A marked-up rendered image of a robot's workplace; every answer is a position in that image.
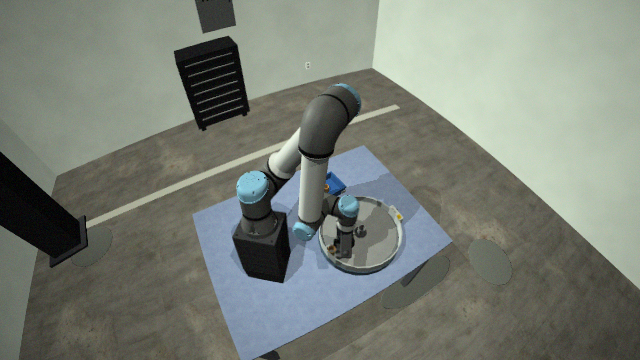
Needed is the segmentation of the blue crate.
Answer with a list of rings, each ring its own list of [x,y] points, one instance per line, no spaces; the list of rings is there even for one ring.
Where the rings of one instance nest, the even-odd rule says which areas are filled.
[[[329,192],[332,195],[338,196],[346,192],[346,186],[333,174],[332,171],[327,173],[326,183],[329,185]]]

